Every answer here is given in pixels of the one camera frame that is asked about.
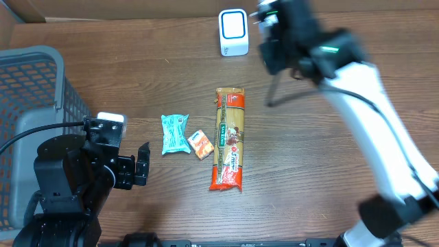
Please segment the teal snack packet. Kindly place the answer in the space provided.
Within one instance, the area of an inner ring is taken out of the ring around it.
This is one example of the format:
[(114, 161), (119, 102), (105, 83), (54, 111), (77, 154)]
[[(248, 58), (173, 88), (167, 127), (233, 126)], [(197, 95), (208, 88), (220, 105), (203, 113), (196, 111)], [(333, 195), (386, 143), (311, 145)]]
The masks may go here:
[(185, 129), (189, 115), (162, 115), (163, 149), (162, 155), (186, 152), (191, 153), (188, 141), (185, 137)]

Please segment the orange snack packet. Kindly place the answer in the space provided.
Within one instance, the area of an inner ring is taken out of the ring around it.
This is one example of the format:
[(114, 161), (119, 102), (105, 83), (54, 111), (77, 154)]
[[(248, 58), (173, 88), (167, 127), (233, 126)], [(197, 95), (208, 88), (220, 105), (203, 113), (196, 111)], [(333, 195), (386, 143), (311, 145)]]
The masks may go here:
[(188, 139), (189, 145), (194, 149), (195, 155), (203, 160), (211, 152), (214, 151), (213, 144), (209, 141), (208, 137), (202, 130), (194, 132)]

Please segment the spaghetti pasta packet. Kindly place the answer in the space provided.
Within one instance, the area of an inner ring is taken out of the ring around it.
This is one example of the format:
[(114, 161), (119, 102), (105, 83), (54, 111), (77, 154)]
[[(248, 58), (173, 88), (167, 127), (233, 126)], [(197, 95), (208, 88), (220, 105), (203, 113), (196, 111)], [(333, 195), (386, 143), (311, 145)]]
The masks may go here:
[(245, 90), (217, 88), (214, 157), (210, 190), (242, 189)]

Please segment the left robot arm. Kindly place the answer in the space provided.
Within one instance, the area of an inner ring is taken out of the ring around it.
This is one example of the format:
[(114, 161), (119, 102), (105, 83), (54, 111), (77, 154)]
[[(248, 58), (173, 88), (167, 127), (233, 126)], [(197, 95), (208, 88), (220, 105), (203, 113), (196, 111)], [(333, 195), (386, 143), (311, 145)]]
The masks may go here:
[(98, 244), (98, 215), (111, 190), (147, 183), (150, 145), (144, 143), (136, 156), (119, 155), (125, 126), (92, 117), (43, 126), (80, 127), (84, 134), (63, 134), (38, 146), (34, 172), (39, 189), (29, 200), (14, 246)]

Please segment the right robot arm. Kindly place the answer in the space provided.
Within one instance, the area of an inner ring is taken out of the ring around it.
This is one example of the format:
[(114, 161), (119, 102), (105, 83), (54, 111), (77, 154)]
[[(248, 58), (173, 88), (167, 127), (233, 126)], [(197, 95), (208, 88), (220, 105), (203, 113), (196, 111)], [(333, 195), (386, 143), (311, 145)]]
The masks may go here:
[(337, 109), (369, 164), (377, 195), (358, 206), (360, 219), (336, 246), (385, 246), (438, 209), (438, 173), (397, 115), (355, 35), (324, 30), (307, 1), (260, 1), (259, 47), (274, 77), (290, 69), (311, 80)]

